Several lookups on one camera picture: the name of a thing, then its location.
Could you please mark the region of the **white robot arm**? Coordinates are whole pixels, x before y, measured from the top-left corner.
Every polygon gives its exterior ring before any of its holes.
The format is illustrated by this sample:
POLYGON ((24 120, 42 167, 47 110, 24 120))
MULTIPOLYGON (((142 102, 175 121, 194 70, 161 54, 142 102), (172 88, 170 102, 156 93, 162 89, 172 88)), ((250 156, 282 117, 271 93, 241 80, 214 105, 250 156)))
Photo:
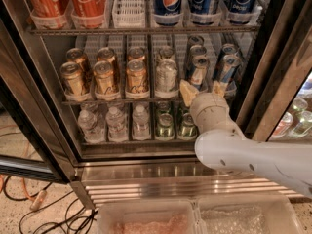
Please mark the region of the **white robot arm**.
POLYGON ((199 129, 194 150, 198 160, 215 170, 251 172, 308 198, 312 197, 312 147, 307 144, 248 139, 231 119, 226 100, 179 82, 183 101, 199 129))

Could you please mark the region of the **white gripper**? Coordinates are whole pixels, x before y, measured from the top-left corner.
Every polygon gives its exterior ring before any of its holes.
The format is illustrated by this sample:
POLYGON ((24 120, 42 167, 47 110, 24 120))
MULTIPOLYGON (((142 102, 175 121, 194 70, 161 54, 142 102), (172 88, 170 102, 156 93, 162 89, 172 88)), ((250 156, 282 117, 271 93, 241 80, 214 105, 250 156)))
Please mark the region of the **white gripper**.
POLYGON ((179 89, 185 106, 190 106, 190 114, 201 134, 211 130, 224 130, 244 137, 240 127, 230 117, 229 106, 223 98, 226 91, 223 83, 214 81, 213 93, 199 94, 197 88, 181 80, 179 89))

